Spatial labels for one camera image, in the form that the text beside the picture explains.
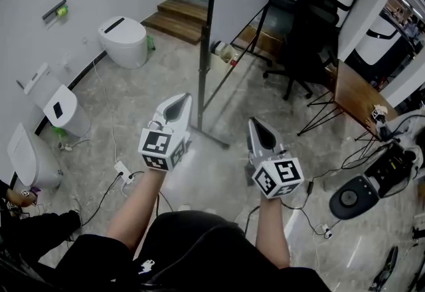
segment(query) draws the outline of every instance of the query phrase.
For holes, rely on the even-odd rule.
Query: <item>white toilet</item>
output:
[[[13,168],[25,186],[52,188],[60,184],[62,171],[48,145],[18,124],[7,146]]]
[[[102,46],[119,66],[135,69],[147,60],[146,29],[133,19],[116,16],[101,24],[98,30]]]
[[[55,127],[78,137],[90,130],[90,118],[78,104],[77,97],[54,77],[47,63],[40,67],[25,86],[24,93],[44,111]]]

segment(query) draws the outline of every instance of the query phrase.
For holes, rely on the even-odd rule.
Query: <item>wooden stairs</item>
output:
[[[182,0],[166,0],[157,6],[158,12],[142,22],[145,27],[179,38],[196,45],[201,40],[201,27],[207,23],[207,8]],[[239,35],[250,42],[256,28],[248,25]],[[283,37],[262,30],[257,47],[271,55],[278,56]]]
[[[181,0],[166,0],[158,12],[142,22],[145,27],[196,45],[201,40],[201,27],[207,23],[207,8]]]

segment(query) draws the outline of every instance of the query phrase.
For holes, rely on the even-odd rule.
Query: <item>white robot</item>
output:
[[[192,95],[173,96],[160,104],[147,128],[141,131],[139,153],[147,167],[171,171],[186,153]]]
[[[248,121],[248,150],[246,174],[266,198],[292,193],[304,181],[298,159],[284,155],[278,131],[255,117]]]

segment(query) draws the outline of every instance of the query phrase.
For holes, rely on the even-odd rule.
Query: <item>fiducial marker cube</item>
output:
[[[271,199],[292,193],[304,181],[304,176],[298,159],[279,159],[261,162],[252,180],[266,198]]]
[[[171,171],[186,152],[185,136],[143,128],[139,153],[147,167]]]

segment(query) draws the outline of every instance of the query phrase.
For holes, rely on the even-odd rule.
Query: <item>green object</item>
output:
[[[52,126],[52,130],[55,134],[61,136],[61,137],[65,137],[66,136],[66,132],[65,130],[63,130],[62,128],[57,128],[55,126]]]
[[[153,38],[150,35],[147,36],[147,48],[150,50],[156,50],[155,45],[153,43]]]
[[[68,7],[66,5],[56,10],[56,14],[59,17],[65,16],[67,13],[68,13]]]

